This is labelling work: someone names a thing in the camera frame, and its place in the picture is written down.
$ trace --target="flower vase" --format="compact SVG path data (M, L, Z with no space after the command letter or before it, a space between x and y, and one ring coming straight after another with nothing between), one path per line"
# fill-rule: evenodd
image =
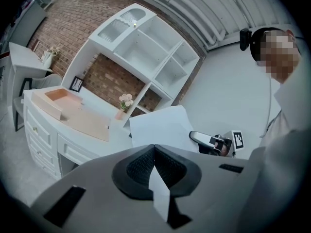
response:
M46 69L49 69L51 64L52 64L52 59L53 59L53 54L50 53L49 57L46 59L46 61L44 62L44 67Z
M124 115L124 110L123 109L119 109L118 113L115 116L116 120L122 120L122 117Z

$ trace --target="brick wall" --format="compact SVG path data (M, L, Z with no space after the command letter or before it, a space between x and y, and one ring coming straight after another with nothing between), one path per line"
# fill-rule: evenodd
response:
M200 62L174 102L174 104L178 104L197 74L205 58L204 53L169 16L142 0L56 0L47 10L48 17L34 33L29 47L38 39L40 43L35 52L38 56L42 56L43 51L47 48L59 46L60 54L55 57L51 68L55 73L64 76L69 64L89 35L112 15L134 2L157 13L159 17L177 30L201 57ZM102 54L94 56L84 82L86 89L116 107L119 106L119 96L124 93L131 93L135 98L144 85L141 80ZM158 95L150 91L140 104L152 111L158 102Z

